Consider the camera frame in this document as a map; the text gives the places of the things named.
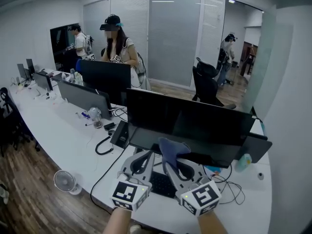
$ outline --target mouse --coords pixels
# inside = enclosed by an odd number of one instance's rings
[[[108,131],[108,135],[109,135],[109,136],[112,136],[114,133],[115,133],[115,130],[109,130],[109,131]]]

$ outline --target black cap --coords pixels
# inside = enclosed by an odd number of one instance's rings
[[[237,39],[237,37],[235,37],[233,34],[229,34],[229,37],[233,39],[233,41],[235,41]]]
[[[110,28],[110,25],[123,26],[122,23],[120,23],[119,16],[114,14],[111,14],[107,19],[105,19],[105,23],[101,25],[100,30],[106,30]]]
[[[73,24],[72,26],[68,28],[68,30],[76,30],[76,29],[78,29],[78,31],[81,30],[81,27],[79,24]]]

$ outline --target gray cloth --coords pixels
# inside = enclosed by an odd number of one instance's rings
[[[159,138],[159,148],[162,153],[162,167],[164,172],[165,164],[168,162],[172,167],[177,169],[176,158],[180,154],[188,154],[191,149],[185,144],[176,141],[169,140],[167,138]]]

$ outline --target water bottle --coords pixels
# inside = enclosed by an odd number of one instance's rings
[[[70,80],[75,80],[75,70],[73,68],[70,70]]]

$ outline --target woman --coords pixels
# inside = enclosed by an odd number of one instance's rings
[[[142,77],[141,81],[137,76],[136,67],[139,66],[137,51],[133,41],[126,37],[122,30],[122,26],[123,24],[120,22],[119,16],[116,15],[110,15],[105,20],[105,24],[101,26],[100,29],[105,30],[105,35],[107,37],[107,45],[102,56],[102,61],[110,61],[113,55],[120,56],[122,63],[131,66],[132,87],[148,89],[146,87],[149,87],[149,83],[146,76]]]
[[[220,72],[220,76],[218,78],[218,85],[223,86],[224,83],[226,83],[225,77],[226,73],[230,69],[230,66],[234,59],[234,51],[233,51],[233,44],[232,42],[235,41],[236,37],[233,34],[229,34],[224,41],[221,43],[221,49],[225,51],[225,58],[222,62],[222,69]]]

